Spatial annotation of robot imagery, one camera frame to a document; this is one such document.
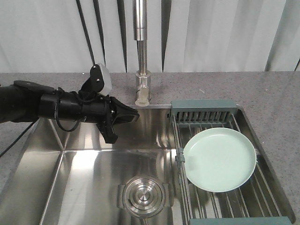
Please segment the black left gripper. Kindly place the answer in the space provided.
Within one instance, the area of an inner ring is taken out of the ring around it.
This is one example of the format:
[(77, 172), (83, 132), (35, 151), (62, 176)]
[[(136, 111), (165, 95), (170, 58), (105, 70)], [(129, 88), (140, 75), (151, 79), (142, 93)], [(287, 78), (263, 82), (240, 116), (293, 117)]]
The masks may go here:
[(83, 99), (80, 93), (63, 90), (42, 94), (38, 115), (53, 120), (96, 123), (105, 143), (116, 143), (118, 139), (112, 124), (135, 122), (140, 117), (136, 109), (115, 97), (93, 95), (91, 99)]

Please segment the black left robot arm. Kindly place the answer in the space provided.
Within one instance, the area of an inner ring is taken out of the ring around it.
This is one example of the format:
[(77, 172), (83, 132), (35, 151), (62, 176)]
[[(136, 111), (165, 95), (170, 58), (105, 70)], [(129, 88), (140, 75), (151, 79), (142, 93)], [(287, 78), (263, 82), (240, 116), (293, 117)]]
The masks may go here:
[(106, 143), (118, 136), (113, 126), (139, 119), (139, 113), (113, 96), (96, 93), (89, 81), (76, 92), (66, 92), (29, 81), (14, 81), (0, 89), (0, 121), (35, 122), (54, 119), (65, 132), (73, 132), (81, 122), (94, 123)]

